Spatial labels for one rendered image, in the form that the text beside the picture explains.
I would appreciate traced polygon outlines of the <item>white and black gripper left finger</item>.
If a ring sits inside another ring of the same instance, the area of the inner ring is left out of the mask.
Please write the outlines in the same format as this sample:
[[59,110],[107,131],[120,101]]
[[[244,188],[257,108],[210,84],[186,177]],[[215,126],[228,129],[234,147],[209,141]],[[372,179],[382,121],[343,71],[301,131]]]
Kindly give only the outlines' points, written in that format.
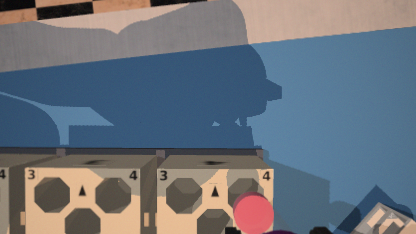
[[225,234],[242,234],[236,227],[225,227]]

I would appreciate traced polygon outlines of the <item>blue bench mat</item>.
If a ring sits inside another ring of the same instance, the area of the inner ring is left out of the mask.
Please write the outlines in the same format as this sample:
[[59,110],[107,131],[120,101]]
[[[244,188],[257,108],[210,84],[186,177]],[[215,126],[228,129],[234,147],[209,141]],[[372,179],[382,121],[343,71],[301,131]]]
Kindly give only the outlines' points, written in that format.
[[294,233],[416,222],[416,27],[0,72],[0,147],[259,148]]

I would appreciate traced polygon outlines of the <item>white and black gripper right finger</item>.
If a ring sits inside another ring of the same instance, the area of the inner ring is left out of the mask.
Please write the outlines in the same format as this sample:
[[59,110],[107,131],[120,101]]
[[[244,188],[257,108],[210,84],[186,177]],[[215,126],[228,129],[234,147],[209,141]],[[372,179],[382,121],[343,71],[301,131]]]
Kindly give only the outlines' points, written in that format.
[[309,234],[333,234],[327,227],[314,227]]

